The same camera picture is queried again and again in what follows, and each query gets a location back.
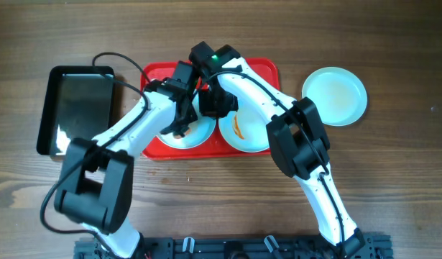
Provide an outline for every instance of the cable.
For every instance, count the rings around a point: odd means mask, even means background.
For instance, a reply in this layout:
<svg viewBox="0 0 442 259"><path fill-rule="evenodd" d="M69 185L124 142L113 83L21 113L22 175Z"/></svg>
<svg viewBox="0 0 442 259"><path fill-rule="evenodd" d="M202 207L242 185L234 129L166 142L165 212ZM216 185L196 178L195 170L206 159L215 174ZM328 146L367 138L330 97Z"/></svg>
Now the cable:
<svg viewBox="0 0 442 259"><path fill-rule="evenodd" d="M212 76L210 76L207 80L206 83L208 83L211 79L215 78L216 76L222 75L222 74L233 74L233 75L238 75L241 76L242 78L246 78L248 80L250 80L251 82L255 83L258 87L260 87L281 109L283 109L285 111L285 113L287 115L289 115L289 117L291 118L291 120L293 121L293 123L298 126L299 130L302 132L302 135L304 136L305 141L308 143L308 145L310 146L313 154L316 156L316 158L318 159L318 162L320 163L320 165L323 167L324 172L320 173L320 175L318 176L318 179L321 181L321 183L323 184L326 193L329 196L329 199L331 200L331 203L333 204L334 210L336 211L336 215L337 218L339 219L339 227L341 229L341 237L342 237L342 241L341 241L341 252L339 257L342 258L343 255L343 251L344 251L344 240L345 240L345 234L344 234L344 224L342 222L342 217L341 214L339 213L339 208L337 207L336 202L334 201L334 198L331 194L331 192L329 191L328 186L326 185L326 182L324 181L324 176L328 176L329 175L329 170L326 167L326 165L323 162L323 159L321 158L321 155L318 153L318 151L316 150L315 146L313 145L313 143L310 141L310 139L308 138L307 134L305 133L305 131L302 128L302 125L299 123L299 120L294 116L294 114L292 114L290 112L289 109L286 108L285 105L283 105L281 103L281 101L272 93L270 93L269 90L267 90L267 88L265 86L263 86L258 80L252 78L251 76L245 74L245 73L241 73L241 72L236 72L236 71L221 71L221 72L217 72L214 73Z"/></svg>
<svg viewBox="0 0 442 259"><path fill-rule="evenodd" d="M141 67L139 67L139 65L134 62L131 58L128 58L125 55L119 54L119 53L111 53L111 52L106 52L106 53L99 53L98 55L96 55L92 62L91 65L93 66L93 69L101 74L104 78L113 81L114 83L117 84L121 84L122 86L125 86L127 88L130 88L133 91L136 91L137 93L139 93L141 95L141 97L144 99L144 107L142 108L141 113L139 113L139 115L134 118L126 127L124 127L122 130L120 130L120 132L118 132L117 134L115 134L110 140L108 140L106 143L104 143L102 146L98 147L95 151L93 151L90 155L87 155L84 159L79 160L77 163L74 164L74 166L72 166L71 168L69 168L68 170L66 170L66 174L64 175L64 177L62 177L57 183L55 183L51 189L47 192L47 195L45 196L42 205L40 206L40 221L42 223L42 225L47 228L49 231L52 231L54 233L58 233L58 234L92 234L96 239L98 239L98 241L108 250L108 251L112 251L112 249L101 239L101 237L98 235L97 232L93 231L93 230L59 230L56 229L54 227L52 227L51 225L48 224L48 222L45 219L45 211L47 209L47 205L48 205L48 201L51 199L51 197L53 196L53 194L55 193L56 189L59 188L59 186L61 184L63 184L66 179L69 178L69 176L71 176L73 174L73 172L79 168L82 165L85 165L87 163L89 163L91 161L91 159L93 159L98 153L100 153L102 150L104 150L106 147L108 147L110 144L112 144L113 142L117 141L127 130L129 130L131 127L133 127L134 124L136 124L136 122L138 122L146 113L146 111L148 110L149 107L149 101L147 100L147 97L144 95L144 93L142 91L140 91L138 88L132 86L129 83L125 83L123 81L119 81L116 80L115 78L112 78L110 76L106 76L102 73L99 72L98 68L96 67L96 60L104 55L115 55L115 56L119 56L121 58L124 58L126 60L128 60L129 62L131 62L135 67L137 67L139 69L139 71L141 72L141 74L145 77L145 79L150 82L149 77L146 75L146 73L141 69Z"/></svg>

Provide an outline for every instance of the wooden tabletop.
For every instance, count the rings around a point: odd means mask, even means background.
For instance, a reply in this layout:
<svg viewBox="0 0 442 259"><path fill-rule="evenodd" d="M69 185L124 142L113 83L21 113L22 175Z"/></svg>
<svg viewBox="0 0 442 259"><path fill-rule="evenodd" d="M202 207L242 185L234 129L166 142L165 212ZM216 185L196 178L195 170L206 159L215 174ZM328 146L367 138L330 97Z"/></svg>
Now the wooden tabletop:
<svg viewBox="0 0 442 259"><path fill-rule="evenodd" d="M51 68L88 65L106 50L143 66L185 60L202 40L269 58L297 99L316 69L356 74L367 113L326 128L347 211L363 231L392 235L395 258L442 258L442 1L35 2L0 5L0 258L71 258L80 237L39 221L61 166L35 150ZM139 85L125 61L101 64ZM133 98L125 91L125 109ZM144 236L318 233L302 189L269 157L140 158L134 171L129 217ZM77 227L52 205L47 217Z"/></svg>

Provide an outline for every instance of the black and white robotic arm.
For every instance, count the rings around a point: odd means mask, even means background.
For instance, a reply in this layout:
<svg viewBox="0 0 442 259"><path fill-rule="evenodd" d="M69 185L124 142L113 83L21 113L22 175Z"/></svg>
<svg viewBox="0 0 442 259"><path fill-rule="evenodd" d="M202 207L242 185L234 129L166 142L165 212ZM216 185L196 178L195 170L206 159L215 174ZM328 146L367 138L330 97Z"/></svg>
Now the black and white robotic arm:
<svg viewBox="0 0 442 259"><path fill-rule="evenodd" d="M55 197L57 211L81 223L85 228L97 232L116 256L120 258L135 256L142 236L131 226L126 217L131 204L133 160L140 156L143 149L159 132L168 134L175 132L183 136L188 123L197 120L191 106L191 94L194 90L192 86L196 85L195 80L200 76L204 82L210 84L210 88L218 91L217 94L227 96L222 100L236 102L235 98L229 96L231 94L259 111L267 124L272 158L285 175L294 178L303 188L315 212L321 235L333 246L343 243L347 247L345 255L350 256L356 252L356 248L363 245L361 244L363 241L359 238L361 232L345 210L334 185L327 155L329 141L313 102L309 99L296 101L293 97L279 92L258 76L245 59L229 46L213 52L202 42L192 49L190 61L192 65L180 63L184 67L182 71L190 74L183 78L182 82L180 78L183 76L173 75L164 81L153 81L146 87L145 94L149 102L147 113L118 141L109 145L108 150L98 156L96 164L82 166L78 169L78 174L74 173L72 179L58 189ZM246 74L248 78L235 72ZM270 94L249 78L264 86L288 112L271 100ZM211 106L212 110L209 112L226 115L229 112L225 110L226 107L230 110L237 108L235 104L219 103L218 106ZM140 99L138 104L113 127L95 136L94 142L72 141L63 169L70 165L69 160L80 159L90 153L92 148L97 148L110 140L136 118L143 108L144 99ZM302 139L303 132L294 135L291 133L292 121L289 113L295 114L301 122L302 129L306 131L321 154L329 174L321 174L325 170L311 152L308 143ZM98 188L97 183L84 178L84 170L91 168L93 170L102 168L106 171L102 188ZM109 176L109 171L113 171L114 174ZM321 177L324 177L326 186L323 185ZM336 210L342 218L343 229L340 227Z"/></svg>

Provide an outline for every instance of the white plate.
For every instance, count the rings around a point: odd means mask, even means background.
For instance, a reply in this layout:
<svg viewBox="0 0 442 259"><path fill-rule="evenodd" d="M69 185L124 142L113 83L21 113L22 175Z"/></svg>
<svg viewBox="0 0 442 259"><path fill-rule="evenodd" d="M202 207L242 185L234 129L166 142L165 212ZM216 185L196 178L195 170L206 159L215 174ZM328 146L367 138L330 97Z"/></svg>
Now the white plate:
<svg viewBox="0 0 442 259"><path fill-rule="evenodd" d="M227 143L237 150L255 153L269 148L265 122L259 113L251 109L240 99L237 112L229 112L226 117L219 119L219 129ZM238 129L243 139L234 131L235 116Z"/></svg>
<svg viewBox="0 0 442 259"><path fill-rule="evenodd" d="M198 98L192 102L193 108L197 112L198 120L189 124L190 132L183 138L174 138L172 133L157 137L166 145L177 149L194 148L205 142L216 127L216 120L209 117L202 117L198 107Z"/></svg>
<svg viewBox="0 0 442 259"><path fill-rule="evenodd" d="M318 108L321 121L345 126L357 121L367 107L363 83L343 68L321 68L305 80L302 97L310 98Z"/></svg>

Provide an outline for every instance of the black base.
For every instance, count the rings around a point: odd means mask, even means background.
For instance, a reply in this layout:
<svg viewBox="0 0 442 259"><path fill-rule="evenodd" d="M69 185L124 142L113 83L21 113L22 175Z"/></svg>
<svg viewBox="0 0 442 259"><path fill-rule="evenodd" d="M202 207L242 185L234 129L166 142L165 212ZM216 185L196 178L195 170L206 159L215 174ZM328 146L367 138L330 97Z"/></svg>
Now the black base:
<svg viewBox="0 0 442 259"><path fill-rule="evenodd" d="M366 245L351 258L353 259L393 259L390 236L364 233ZM326 259L337 258L329 249L328 243L320 236L299 236L277 238L283 259ZM243 251L251 259L272 259L263 239L202 239L195 240L193 254L183 253L183 240L172 238L145 238L144 249L152 259L227 259L231 257L232 243L243 246ZM75 243L75 259L112 259L101 249L97 240L81 240Z"/></svg>

